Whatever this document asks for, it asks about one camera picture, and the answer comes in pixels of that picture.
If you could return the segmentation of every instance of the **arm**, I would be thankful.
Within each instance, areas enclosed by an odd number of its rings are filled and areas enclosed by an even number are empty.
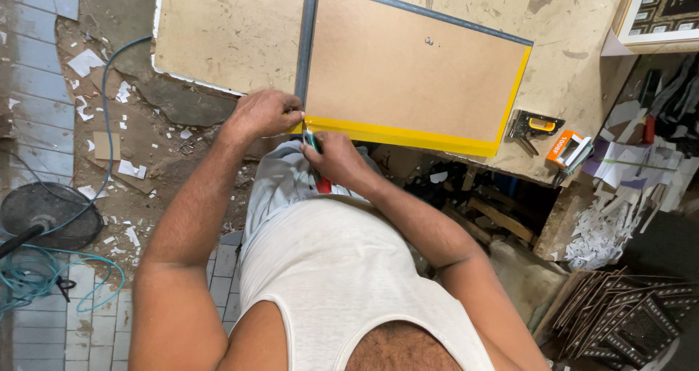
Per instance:
[[[130,370],[214,370],[225,356],[228,339],[206,284],[208,257],[245,151],[299,123],[299,110],[298,98],[279,91],[240,98],[165,211],[135,277]]]
[[[549,370],[473,238],[449,217],[372,171],[347,135],[316,137],[323,154],[304,146],[306,158],[326,178],[368,199],[432,266],[443,268],[444,288],[463,305],[495,369]]]

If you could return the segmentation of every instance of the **blue cable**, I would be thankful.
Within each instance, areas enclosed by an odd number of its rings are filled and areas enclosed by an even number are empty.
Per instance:
[[[94,203],[94,201],[97,199],[97,196],[104,190],[104,187],[107,186],[107,181],[109,181],[109,176],[112,173],[112,165],[114,163],[114,144],[112,143],[112,131],[109,128],[109,110],[107,108],[107,97],[105,95],[105,84],[107,80],[107,70],[109,69],[109,65],[112,63],[114,58],[117,56],[117,54],[121,53],[124,49],[128,48],[129,46],[135,45],[139,42],[146,41],[148,39],[151,39],[152,36],[144,36],[143,38],[136,39],[135,41],[129,42],[126,45],[123,45],[119,50],[114,52],[114,54],[109,57],[109,60],[107,61],[107,64],[104,66],[104,72],[102,73],[102,106],[104,110],[104,122],[107,125],[107,134],[109,136],[109,166],[107,168],[107,174],[104,177],[104,181],[102,182],[102,186],[99,188],[99,190],[96,192],[95,196],[90,200],[90,203],[88,203],[80,212],[78,212],[76,215],[74,215],[72,218],[67,220],[61,225],[58,225],[56,228],[53,228],[51,230],[47,230],[46,232],[42,233],[43,234],[48,234],[51,232],[55,232],[56,230],[63,228],[65,225],[73,222],[78,216],[80,216],[82,213],[85,212],[85,210],[89,209],[89,207]],[[36,177],[36,179],[42,183],[41,179],[39,179],[39,176],[37,176],[36,173],[34,173],[33,170],[31,170],[29,167],[27,167],[31,171],[31,173]],[[0,232],[11,236],[11,237],[16,237],[16,234],[13,233],[8,233],[7,231],[4,230],[2,226],[0,226]],[[29,256],[25,257],[22,259],[22,261],[18,264],[13,263],[13,259],[15,256],[19,256],[17,254],[11,254],[6,256],[0,263],[0,271],[2,271],[3,274],[0,274],[0,281],[4,283],[7,286],[7,292],[8,293],[0,293],[1,298],[0,298],[0,320],[2,320],[2,316],[4,315],[5,312],[11,311],[14,308],[18,307],[23,307],[25,305],[31,304],[31,301],[35,297],[39,296],[48,296],[50,295],[51,288],[56,285],[56,281],[58,277],[60,277],[60,274],[67,268],[69,268],[71,265],[74,265],[75,263],[80,263],[83,262],[84,260],[99,260],[101,262],[107,263],[108,269],[107,269],[107,276],[102,280],[102,282],[99,283],[99,285],[95,286],[87,295],[85,295],[82,299],[80,299],[80,302],[77,305],[77,311],[78,312],[86,312],[90,311],[91,309],[95,309],[97,307],[100,307],[102,304],[106,304],[109,302],[111,299],[114,298],[114,296],[119,294],[119,291],[122,289],[124,286],[125,282],[125,276],[124,276],[124,270],[122,270],[116,263],[114,263],[112,260],[102,258],[101,256],[97,255],[92,255],[91,253],[83,253],[83,252],[77,252],[74,250],[64,250],[64,249],[55,249],[55,248],[47,248],[47,247],[42,247],[42,246],[34,246],[30,244],[22,244],[22,246],[29,247],[32,249],[36,249],[39,252],[40,258],[37,258],[35,256]],[[87,256],[87,258],[77,260],[75,262],[71,262],[62,268],[59,266],[58,261],[56,258],[53,257],[48,251],[57,251],[57,252],[69,252],[69,253],[74,253],[77,255],[83,255]],[[24,267],[24,264],[30,264],[31,267]],[[46,274],[44,272],[36,271],[36,266],[37,265],[42,265],[43,267],[46,267],[49,272],[52,274]],[[116,267],[119,270],[119,273],[122,275],[122,281],[119,284],[119,287],[116,292],[114,292],[113,295],[109,296],[107,300],[104,300],[100,304],[95,304],[94,306],[87,308],[87,309],[80,309],[80,305],[83,304],[83,302],[90,296],[94,291],[96,291],[100,286],[102,286],[105,281],[109,278],[111,275],[112,271],[112,265]],[[37,276],[39,279],[36,280],[30,280],[27,277],[33,277]]]

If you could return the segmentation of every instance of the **tiled floor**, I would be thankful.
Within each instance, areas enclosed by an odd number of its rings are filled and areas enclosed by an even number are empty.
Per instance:
[[[240,317],[240,272],[236,268],[236,249],[242,231],[221,238],[207,266],[210,292],[219,310],[226,332]],[[77,256],[59,254],[65,265]],[[76,286],[68,291],[66,303],[56,289],[8,316],[13,320],[13,371],[120,371],[127,369],[131,342],[131,290],[122,290],[109,302],[88,312],[80,309],[102,303],[113,295],[116,286],[103,285],[80,303],[102,281],[94,268],[79,262],[65,274]]]
[[[57,15],[78,19],[78,0],[11,1],[7,45],[13,54],[13,152],[42,180],[67,184],[73,177],[74,102],[61,72],[54,30]],[[11,188],[36,180],[15,158],[5,175]]]

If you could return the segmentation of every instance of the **wooden workbench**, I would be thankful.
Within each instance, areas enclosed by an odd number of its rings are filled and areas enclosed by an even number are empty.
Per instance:
[[[402,0],[535,42],[515,109],[566,120],[596,136],[635,56],[600,58],[620,0]],[[155,65],[240,92],[293,92],[303,0],[162,0]],[[494,158],[444,156],[550,183],[554,137],[532,142],[531,158],[505,137]]]

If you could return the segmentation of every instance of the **hardboard backing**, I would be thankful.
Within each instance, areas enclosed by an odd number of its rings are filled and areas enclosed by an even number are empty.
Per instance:
[[[499,142],[528,46],[372,0],[314,28],[307,116]]]

